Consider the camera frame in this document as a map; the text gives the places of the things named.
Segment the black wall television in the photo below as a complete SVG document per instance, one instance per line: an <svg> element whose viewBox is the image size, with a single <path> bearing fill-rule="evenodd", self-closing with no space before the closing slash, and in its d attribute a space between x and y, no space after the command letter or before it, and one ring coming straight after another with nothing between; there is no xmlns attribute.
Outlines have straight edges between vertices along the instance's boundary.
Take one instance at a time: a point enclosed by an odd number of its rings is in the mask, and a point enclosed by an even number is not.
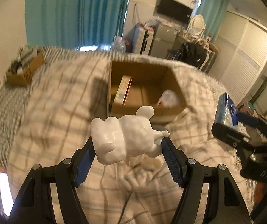
<svg viewBox="0 0 267 224"><path fill-rule="evenodd" d="M175 0L160 0L157 7L158 14L167 16L183 24L189 23L192 11L190 7Z"/></svg>

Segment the chair with black jacket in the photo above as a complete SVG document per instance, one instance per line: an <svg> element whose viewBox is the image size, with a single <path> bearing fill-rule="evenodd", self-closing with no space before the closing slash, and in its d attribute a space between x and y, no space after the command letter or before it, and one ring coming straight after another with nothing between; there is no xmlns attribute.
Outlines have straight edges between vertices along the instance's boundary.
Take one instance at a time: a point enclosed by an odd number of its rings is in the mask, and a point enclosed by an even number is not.
<svg viewBox="0 0 267 224"><path fill-rule="evenodd" d="M211 52L197 42L184 41L177 49L167 50L167 59L194 66L207 73Z"/></svg>

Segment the tan printed medicine box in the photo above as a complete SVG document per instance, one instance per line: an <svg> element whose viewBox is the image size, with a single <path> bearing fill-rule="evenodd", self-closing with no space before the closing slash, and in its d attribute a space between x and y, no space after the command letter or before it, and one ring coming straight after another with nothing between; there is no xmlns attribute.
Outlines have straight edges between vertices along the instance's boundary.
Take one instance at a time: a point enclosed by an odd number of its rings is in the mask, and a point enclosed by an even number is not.
<svg viewBox="0 0 267 224"><path fill-rule="evenodd" d="M117 89L114 103L118 105L124 105L127 100L129 90L131 88L131 82L133 78L131 76L124 75L121 79L119 87Z"/></svg>

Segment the large clear water jug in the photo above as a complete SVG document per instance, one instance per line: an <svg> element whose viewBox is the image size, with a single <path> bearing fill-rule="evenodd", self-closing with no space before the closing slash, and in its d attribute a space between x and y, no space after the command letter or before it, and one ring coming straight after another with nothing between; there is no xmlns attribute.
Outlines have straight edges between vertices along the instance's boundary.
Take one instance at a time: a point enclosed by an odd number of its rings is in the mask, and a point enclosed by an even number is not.
<svg viewBox="0 0 267 224"><path fill-rule="evenodd" d="M125 53L126 52L126 44L120 36L115 36L114 41L112 42L110 49L112 51L118 51L118 52Z"/></svg>

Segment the blue tissue pack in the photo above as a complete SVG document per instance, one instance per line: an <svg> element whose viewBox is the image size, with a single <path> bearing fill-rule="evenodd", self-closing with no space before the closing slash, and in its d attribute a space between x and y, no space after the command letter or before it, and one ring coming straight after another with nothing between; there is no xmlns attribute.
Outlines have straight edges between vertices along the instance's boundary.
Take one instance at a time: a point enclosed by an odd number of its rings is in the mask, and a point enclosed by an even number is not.
<svg viewBox="0 0 267 224"><path fill-rule="evenodd" d="M228 126L248 136L246 128L238 121L238 111L228 93L219 96L218 106L213 124Z"/></svg>

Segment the small cardboard box with items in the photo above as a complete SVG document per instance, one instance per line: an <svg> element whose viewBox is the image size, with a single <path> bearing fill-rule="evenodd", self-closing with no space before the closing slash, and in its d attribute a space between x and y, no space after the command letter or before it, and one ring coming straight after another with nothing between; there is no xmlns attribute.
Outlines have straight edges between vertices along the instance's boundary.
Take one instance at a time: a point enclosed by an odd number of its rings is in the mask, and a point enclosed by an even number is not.
<svg viewBox="0 0 267 224"><path fill-rule="evenodd" d="M34 73L45 63L43 51L28 45L18 49L17 56L12 60L6 72L6 82L13 86L27 86L31 83Z"/></svg>

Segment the white louvered wardrobe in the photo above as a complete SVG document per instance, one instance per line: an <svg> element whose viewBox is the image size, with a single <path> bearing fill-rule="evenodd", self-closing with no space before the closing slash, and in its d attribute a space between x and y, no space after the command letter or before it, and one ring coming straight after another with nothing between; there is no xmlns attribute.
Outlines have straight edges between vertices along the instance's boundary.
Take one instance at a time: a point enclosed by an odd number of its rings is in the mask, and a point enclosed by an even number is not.
<svg viewBox="0 0 267 224"><path fill-rule="evenodd" d="M225 86L238 105L256 92L267 68L267 27L227 11L215 45L219 53L208 74Z"/></svg>

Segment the grey mini fridge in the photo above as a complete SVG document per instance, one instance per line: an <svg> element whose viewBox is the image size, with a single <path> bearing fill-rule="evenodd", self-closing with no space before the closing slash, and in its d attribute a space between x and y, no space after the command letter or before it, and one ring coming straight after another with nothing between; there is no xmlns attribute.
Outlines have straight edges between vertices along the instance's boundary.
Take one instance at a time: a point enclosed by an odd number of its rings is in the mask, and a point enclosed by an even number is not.
<svg viewBox="0 0 267 224"><path fill-rule="evenodd" d="M154 38L149 55L166 59L169 51L176 51L186 40L178 35L176 29L159 24L155 27Z"/></svg>

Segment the teal window curtain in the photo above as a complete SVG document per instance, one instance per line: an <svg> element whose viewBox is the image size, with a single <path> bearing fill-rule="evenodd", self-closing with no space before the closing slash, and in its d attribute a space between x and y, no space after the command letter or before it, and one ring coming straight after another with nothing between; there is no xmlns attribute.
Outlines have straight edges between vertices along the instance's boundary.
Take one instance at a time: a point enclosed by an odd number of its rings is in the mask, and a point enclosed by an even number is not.
<svg viewBox="0 0 267 224"><path fill-rule="evenodd" d="M129 0L25 0L28 43L39 46L109 45L122 36Z"/></svg>

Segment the teal corner curtain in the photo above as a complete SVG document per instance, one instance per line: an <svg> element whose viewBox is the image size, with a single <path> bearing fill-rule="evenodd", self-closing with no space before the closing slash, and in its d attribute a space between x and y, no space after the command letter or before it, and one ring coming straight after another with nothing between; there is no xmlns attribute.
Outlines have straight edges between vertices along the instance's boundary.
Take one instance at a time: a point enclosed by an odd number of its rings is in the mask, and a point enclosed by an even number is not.
<svg viewBox="0 0 267 224"><path fill-rule="evenodd" d="M201 15L206 23L203 34L205 36L210 36L212 42L215 42L217 39L229 1L230 0L201 0L200 6L196 9L196 15Z"/></svg>

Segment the beige plaid blanket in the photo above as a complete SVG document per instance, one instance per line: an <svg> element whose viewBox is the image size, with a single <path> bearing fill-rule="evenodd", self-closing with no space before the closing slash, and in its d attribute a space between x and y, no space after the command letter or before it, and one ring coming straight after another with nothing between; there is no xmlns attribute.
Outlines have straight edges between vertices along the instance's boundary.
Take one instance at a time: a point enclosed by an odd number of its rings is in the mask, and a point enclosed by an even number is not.
<svg viewBox="0 0 267 224"><path fill-rule="evenodd" d="M248 209L254 205L255 182L243 178L240 160L211 128L218 99L226 88L189 65L120 53L81 53L51 63L36 86L10 151L10 190L17 196L32 166L56 165L83 147L91 135L116 145L121 161L104 166L95 161L77 193L90 223L170 223L182 194L163 157L125 152L121 121L107 118L107 86L113 60L139 66L166 65L184 96L184 111L166 126L175 146L201 164L228 166Z"/></svg>

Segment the white oval vanity mirror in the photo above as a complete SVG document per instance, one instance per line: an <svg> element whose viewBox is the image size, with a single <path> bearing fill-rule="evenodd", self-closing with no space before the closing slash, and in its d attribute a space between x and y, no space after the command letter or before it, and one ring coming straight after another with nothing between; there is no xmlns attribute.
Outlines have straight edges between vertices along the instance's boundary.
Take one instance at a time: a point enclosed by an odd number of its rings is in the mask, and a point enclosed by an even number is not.
<svg viewBox="0 0 267 224"><path fill-rule="evenodd" d="M190 38L200 38L205 31L206 23L202 15L195 15L189 22L187 33Z"/></svg>

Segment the white suitcase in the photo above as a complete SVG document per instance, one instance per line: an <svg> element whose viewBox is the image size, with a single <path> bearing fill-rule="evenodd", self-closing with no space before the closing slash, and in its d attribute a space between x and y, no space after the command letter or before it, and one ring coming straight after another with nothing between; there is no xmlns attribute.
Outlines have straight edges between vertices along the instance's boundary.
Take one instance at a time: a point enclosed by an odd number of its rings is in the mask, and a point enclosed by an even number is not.
<svg viewBox="0 0 267 224"><path fill-rule="evenodd" d="M153 36L154 29L145 28L141 25L137 26L133 36L132 52L134 54L149 55Z"/></svg>

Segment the white plush toy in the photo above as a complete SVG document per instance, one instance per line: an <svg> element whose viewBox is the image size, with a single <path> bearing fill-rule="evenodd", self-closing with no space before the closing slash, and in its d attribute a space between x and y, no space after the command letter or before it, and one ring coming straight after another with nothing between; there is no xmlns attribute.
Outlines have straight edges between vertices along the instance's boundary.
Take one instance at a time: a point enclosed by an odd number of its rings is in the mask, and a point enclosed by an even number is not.
<svg viewBox="0 0 267 224"><path fill-rule="evenodd" d="M91 138L100 164L111 165L126 157L146 154L155 158L162 153L160 144L170 133L167 130L154 130L150 119L154 108L142 106L134 115L121 118L95 118L91 121Z"/></svg>

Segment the clear plastic bag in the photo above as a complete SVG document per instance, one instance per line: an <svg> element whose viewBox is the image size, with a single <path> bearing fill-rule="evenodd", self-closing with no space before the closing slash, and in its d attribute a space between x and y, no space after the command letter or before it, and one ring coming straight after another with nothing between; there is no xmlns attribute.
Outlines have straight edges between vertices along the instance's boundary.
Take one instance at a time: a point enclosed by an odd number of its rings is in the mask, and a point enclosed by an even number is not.
<svg viewBox="0 0 267 224"><path fill-rule="evenodd" d="M160 107L175 107L180 105L180 98L178 95L172 90L165 90L160 96L157 106Z"/></svg>

